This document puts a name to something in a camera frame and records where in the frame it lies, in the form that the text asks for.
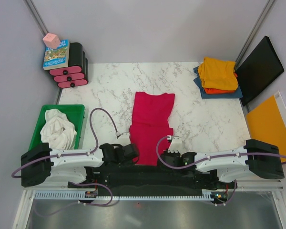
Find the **crimson red t-shirt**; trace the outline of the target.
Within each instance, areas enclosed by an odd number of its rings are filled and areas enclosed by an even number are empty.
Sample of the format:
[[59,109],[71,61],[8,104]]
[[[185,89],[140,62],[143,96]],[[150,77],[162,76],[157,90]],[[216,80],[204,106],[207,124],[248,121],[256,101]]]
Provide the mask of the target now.
[[175,94],[151,95],[136,92],[134,98],[130,141],[139,150],[138,165],[156,166],[158,141],[173,135],[168,119],[174,106]]

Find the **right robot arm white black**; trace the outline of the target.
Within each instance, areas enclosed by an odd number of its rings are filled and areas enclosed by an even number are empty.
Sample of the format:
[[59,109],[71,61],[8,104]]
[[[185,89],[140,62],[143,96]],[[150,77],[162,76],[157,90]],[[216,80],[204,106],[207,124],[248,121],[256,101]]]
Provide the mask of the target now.
[[279,148],[262,141],[249,139],[239,148],[213,152],[186,152],[181,154],[182,140],[178,136],[161,138],[156,145],[158,162],[179,172],[209,175],[211,186],[218,188],[252,174],[262,179],[281,180],[285,178],[283,162],[286,156]]

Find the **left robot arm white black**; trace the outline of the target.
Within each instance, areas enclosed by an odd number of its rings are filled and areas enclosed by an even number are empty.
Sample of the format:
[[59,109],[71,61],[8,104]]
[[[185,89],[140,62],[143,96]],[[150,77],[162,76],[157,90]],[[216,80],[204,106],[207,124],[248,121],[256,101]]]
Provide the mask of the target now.
[[95,176],[87,171],[89,167],[131,164],[139,155],[134,144],[105,143],[93,151],[51,149],[48,143],[42,143],[21,156],[21,185],[60,186],[73,182],[91,187]]

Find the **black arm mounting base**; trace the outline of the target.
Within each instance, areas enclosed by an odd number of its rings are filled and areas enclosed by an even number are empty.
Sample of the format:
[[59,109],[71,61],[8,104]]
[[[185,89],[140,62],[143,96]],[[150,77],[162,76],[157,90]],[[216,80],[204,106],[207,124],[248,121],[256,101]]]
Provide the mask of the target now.
[[69,182],[69,188],[93,188],[107,194],[109,188],[113,195],[199,195],[204,189],[233,189],[234,182],[218,181],[216,173],[207,174],[179,172],[163,166],[106,165],[88,168],[88,176],[82,183]]

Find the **green plastic tray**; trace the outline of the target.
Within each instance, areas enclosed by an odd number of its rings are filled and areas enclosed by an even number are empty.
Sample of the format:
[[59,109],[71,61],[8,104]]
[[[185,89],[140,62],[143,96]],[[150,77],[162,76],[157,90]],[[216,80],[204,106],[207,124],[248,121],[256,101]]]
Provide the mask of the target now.
[[33,149],[37,145],[41,144],[40,131],[46,124],[45,113],[51,109],[58,109],[60,112],[66,114],[67,119],[74,124],[77,136],[75,138],[75,149],[79,148],[82,125],[85,115],[85,107],[82,104],[46,104],[42,106],[37,123],[32,135],[29,150]]

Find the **white crumpled cloth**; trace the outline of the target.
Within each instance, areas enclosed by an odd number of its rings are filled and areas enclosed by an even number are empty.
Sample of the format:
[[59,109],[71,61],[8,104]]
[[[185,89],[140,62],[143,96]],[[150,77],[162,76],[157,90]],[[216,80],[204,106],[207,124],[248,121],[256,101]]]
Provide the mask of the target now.
[[40,131],[41,141],[48,143],[50,148],[72,150],[75,148],[77,132],[67,115],[58,109],[45,112],[45,125]]

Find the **blue folded t-shirt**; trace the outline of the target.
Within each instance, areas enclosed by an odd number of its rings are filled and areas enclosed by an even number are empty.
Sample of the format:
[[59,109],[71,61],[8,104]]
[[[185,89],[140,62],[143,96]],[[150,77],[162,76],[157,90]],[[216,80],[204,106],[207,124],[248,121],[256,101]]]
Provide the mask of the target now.
[[238,87],[232,93],[207,94],[204,88],[202,87],[202,83],[201,83],[199,72],[198,72],[198,66],[193,68],[193,72],[197,75],[197,77],[193,79],[193,81],[196,84],[196,86],[199,88],[202,99],[240,99],[243,97],[240,87]]

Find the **black pink mini drawer unit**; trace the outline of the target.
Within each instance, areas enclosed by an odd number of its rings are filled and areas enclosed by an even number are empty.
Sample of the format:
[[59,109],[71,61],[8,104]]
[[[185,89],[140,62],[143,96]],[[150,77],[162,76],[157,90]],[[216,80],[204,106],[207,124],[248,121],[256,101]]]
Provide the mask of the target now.
[[88,59],[83,46],[70,43],[68,67],[49,70],[59,88],[74,88],[88,84]]

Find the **mustard yellow folded t-shirt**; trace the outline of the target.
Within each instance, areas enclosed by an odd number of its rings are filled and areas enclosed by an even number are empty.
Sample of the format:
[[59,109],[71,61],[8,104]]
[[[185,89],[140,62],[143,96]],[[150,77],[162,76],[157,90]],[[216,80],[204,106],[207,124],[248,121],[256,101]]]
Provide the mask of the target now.
[[203,88],[236,90],[238,81],[235,75],[235,62],[204,57],[198,72]]

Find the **orange folder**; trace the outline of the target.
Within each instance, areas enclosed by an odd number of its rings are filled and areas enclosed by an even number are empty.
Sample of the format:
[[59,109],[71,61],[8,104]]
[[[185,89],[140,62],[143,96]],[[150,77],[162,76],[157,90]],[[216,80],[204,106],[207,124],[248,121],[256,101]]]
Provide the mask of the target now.
[[252,139],[275,145],[286,156],[286,128],[274,95],[250,111],[246,121]]

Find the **colourful paperback book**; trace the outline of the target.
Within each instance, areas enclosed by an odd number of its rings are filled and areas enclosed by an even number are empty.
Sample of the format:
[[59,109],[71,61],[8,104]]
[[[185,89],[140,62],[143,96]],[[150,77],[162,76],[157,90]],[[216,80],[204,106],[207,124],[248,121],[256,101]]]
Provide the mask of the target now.
[[70,43],[68,40],[62,40],[56,49],[46,48],[43,69],[52,70],[68,66]]

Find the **black flat board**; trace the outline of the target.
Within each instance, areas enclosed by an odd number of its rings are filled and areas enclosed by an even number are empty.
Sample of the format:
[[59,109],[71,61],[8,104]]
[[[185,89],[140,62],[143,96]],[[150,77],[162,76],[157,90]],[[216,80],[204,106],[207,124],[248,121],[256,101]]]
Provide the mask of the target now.
[[247,105],[284,72],[283,65],[268,36],[264,36],[237,68],[238,84]]

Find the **pink cube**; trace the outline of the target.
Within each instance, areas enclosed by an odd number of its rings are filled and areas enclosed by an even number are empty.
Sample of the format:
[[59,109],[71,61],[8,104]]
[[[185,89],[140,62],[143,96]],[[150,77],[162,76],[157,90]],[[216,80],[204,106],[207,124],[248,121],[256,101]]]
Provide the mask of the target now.
[[61,43],[58,35],[52,33],[47,33],[42,40],[46,47],[50,49],[56,49]]

